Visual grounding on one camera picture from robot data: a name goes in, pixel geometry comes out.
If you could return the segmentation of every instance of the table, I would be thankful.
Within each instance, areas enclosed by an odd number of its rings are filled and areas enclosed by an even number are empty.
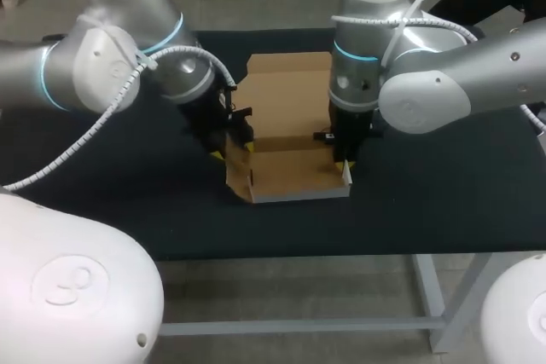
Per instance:
[[[235,80],[251,53],[325,51],[332,29],[200,32]],[[224,185],[224,166],[182,132],[183,119],[149,84],[130,110],[59,170],[21,194],[120,228],[156,260],[416,254],[427,317],[166,325],[166,335],[432,329],[453,348],[504,269],[492,252],[546,248],[546,161],[519,109],[466,118],[424,136],[388,130],[363,144],[350,199],[247,205]],[[16,111],[0,121],[0,181],[41,168],[94,121]],[[444,309],[430,253],[484,252]]]

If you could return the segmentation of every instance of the blue led ring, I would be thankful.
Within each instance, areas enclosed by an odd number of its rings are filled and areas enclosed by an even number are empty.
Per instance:
[[[349,57],[353,60],[359,60],[359,61],[377,61],[377,57],[362,57],[360,55],[352,55],[351,53],[347,53],[344,51],[335,41],[334,41],[335,48],[345,57]]]
[[[163,49],[178,34],[178,32],[180,32],[180,29],[182,28],[183,23],[184,23],[184,16],[181,13],[180,14],[180,20],[178,21],[178,23],[175,26],[172,33],[169,36],[167,36],[166,38],[164,38],[163,40],[161,40],[159,43],[157,43],[155,46],[148,47],[147,49],[142,50],[142,52],[145,55],[149,55],[149,54],[151,54],[151,53],[153,53],[155,51],[159,51],[159,50]]]
[[[44,54],[42,55],[42,60],[40,61],[40,70],[39,70],[39,76],[40,76],[40,85],[42,86],[42,92],[47,97],[48,101],[53,104],[55,107],[59,108],[62,111],[68,111],[66,108],[60,106],[55,102],[51,94],[48,92],[48,88],[45,85],[45,62],[48,60],[49,53],[51,53],[51,50],[55,48],[55,46],[59,43],[53,44],[51,47],[49,47],[47,50],[45,50]]]

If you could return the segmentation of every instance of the open box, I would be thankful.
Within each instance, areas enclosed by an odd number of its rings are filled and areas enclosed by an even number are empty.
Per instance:
[[[313,140],[329,129],[329,53],[253,55],[233,93],[252,107],[252,152],[228,142],[226,183],[253,203],[348,197],[351,172],[334,163],[332,148]]]

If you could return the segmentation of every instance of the black table mat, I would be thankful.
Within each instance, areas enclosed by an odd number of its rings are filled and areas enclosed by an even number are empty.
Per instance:
[[[327,51],[332,37],[331,29],[199,33],[237,81],[251,53]],[[119,228],[158,260],[546,248],[546,161],[517,108],[365,142],[350,199],[248,205],[153,88],[20,194]],[[0,181],[40,169],[94,119],[4,112]]]

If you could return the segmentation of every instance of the white table frame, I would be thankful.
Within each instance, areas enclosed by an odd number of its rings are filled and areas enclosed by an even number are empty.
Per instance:
[[[491,285],[507,268],[505,259],[501,253],[476,254],[447,306],[444,305],[433,257],[413,255],[413,264],[426,314],[422,317],[169,323],[161,326],[160,336],[429,330],[432,352],[450,352],[479,312]]]

